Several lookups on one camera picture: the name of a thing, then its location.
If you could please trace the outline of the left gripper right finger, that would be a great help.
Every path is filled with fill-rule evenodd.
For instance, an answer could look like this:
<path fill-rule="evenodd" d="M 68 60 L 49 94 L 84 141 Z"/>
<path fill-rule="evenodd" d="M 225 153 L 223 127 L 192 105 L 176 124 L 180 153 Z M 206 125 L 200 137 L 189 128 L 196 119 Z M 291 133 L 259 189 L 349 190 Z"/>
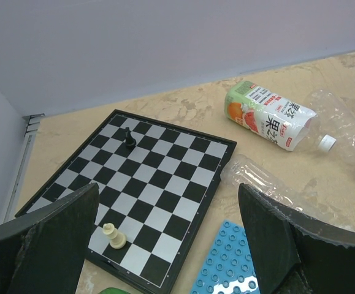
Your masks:
<path fill-rule="evenodd" d="M 355 293 L 355 232 L 247 184 L 238 198 L 261 293 Z"/>

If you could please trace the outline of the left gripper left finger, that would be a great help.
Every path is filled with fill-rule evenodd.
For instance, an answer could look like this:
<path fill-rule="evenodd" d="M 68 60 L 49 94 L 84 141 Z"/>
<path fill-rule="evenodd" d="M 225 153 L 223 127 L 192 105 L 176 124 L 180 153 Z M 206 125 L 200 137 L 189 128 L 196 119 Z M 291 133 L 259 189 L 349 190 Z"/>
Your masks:
<path fill-rule="evenodd" d="M 75 293 L 98 205 L 87 184 L 0 225 L 0 293 Z"/>

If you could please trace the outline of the green plastic bottle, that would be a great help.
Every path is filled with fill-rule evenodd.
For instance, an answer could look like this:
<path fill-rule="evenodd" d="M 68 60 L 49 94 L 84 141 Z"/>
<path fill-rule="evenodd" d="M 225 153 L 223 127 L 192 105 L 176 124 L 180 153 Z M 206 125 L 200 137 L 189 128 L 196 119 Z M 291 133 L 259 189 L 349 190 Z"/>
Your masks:
<path fill-rule="evenodd" d="M 122 289 L 115 288 L 115 287 L 109 287 L 109 288 L 103 289 L 101 292 L 99 292 L 99 294 L 127 294 L 127 292 L 125 292 Z"/>

